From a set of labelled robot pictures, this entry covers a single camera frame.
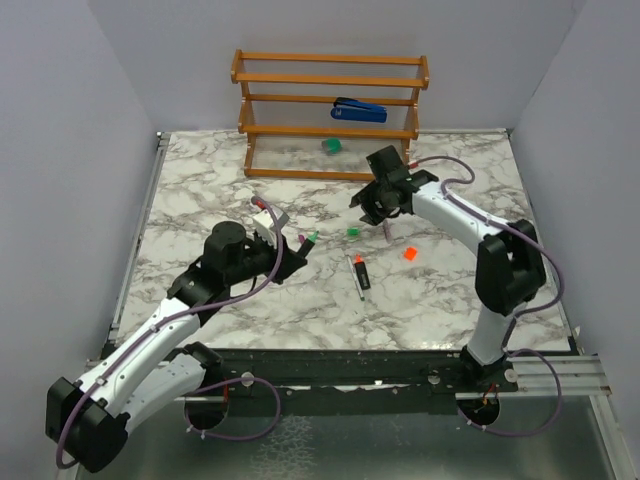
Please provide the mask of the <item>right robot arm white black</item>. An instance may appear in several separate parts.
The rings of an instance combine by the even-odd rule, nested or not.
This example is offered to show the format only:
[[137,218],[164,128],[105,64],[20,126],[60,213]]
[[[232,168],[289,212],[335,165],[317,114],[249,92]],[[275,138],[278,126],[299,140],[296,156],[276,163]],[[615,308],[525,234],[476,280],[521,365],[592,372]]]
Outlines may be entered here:
[[364,212],[361,220],[377,226],[400,214],[431,222],[476,257],[474,287],[481,302],[471,340],[460,354],[461,383],[481,391],[491,384],[505,361],[505,348],[516,319],[546,283],[546,271],[533,224],[508,223],[449,190],[452,178],[429,171],[412,172],[396,148],[387,146],[367,157],[373,180],[352,199]]

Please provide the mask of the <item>pink highlighter pen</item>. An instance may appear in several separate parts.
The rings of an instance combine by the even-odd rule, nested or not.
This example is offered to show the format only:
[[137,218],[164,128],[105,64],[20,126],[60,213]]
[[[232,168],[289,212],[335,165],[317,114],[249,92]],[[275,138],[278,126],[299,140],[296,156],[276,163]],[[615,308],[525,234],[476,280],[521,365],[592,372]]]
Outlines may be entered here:
[[389,223],[387,221],[384,221],[382,226],[383,226],[383,232],[384,232],[384,236],[385,236],[386,241],[388,243],[392,243],[393,242],[393,237],[392,237],[392,234],[391,234],[391,231],[390,231]]

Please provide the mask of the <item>black orange highlighter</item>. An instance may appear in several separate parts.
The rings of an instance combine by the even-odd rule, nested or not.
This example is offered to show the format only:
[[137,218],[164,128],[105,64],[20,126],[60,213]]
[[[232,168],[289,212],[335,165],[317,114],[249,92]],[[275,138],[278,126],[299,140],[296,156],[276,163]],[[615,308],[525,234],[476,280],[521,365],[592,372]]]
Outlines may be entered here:
[[368,271],[367,271],[364,260],[359,254],[355,255],[353,266],[354,266],[360,287],[362,288],[363,291],[369,290],[371,288],[371,283],[369,280]]

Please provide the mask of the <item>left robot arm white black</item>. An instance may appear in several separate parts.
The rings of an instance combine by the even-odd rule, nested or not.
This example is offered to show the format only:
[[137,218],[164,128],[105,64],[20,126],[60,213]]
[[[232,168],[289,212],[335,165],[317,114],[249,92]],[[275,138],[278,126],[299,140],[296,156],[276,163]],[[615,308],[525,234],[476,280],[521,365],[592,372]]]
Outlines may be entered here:
[[216,224],[202,255],[180,274],[153,314],[131,337],[76,381],[59,378],[48,390],[45,433],[55,442],[59,469],[77,464],[96,473],[123,449],[130,434],[178,397],[210,394],[225,386],[221,358],[196,342],[172,350],[222,307],[260,291],[234,297],[233,286],[263,276],[280,284],[307,264],[316,243],[307,237],[291,249],[282,220],[262,211],[254,233],[243,225]]

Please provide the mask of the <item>thin white green pen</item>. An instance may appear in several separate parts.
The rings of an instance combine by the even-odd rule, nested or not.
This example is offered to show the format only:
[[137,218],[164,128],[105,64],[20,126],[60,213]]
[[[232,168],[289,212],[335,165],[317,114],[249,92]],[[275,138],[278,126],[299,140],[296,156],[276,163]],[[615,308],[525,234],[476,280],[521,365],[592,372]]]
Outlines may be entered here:
[[346,258],[346,261],[347,261],[347,265],[349,267],[349,271],[350,271],[351,276],[353,278],[354,285],[356,287],[356,291],[357,291],[358,297],[362,302],[364,302],[365,301],[364,291],[363,291],[363,289],[362,289],[362,287],[360,285],[360,282],[358,280],[358,275],[357,275],[357,272],[355,270],[354,264],[353,264],[353,262],[352,262],[352,260],[351,260],[351,258],[350,258],[350,256],[348,254],[345,254],[345,258]]

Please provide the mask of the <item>orange highlighter cap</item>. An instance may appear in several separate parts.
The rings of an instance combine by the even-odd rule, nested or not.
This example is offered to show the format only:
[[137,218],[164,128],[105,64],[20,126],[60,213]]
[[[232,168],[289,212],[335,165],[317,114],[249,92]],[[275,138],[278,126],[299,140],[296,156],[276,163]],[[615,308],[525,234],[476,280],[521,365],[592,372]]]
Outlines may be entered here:
[[417,256],[417,250],[414,247],[408,247],[404,252],[404,258],[413,261]]

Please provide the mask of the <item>black green highlighter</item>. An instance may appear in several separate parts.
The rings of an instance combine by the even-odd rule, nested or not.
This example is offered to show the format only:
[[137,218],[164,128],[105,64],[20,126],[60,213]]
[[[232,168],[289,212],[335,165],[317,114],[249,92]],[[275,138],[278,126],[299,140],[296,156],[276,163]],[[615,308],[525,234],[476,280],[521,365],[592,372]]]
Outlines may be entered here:
[[311,252],[311,250],[314,248],[314,246],[316,244],[316,240],[317,240],[318,236],[319,236],[319,232],[315,231],[310,236],[303,238],[301,246],[300,246],[299,251],[298,251],[298,253],[302,257],[306,257]]

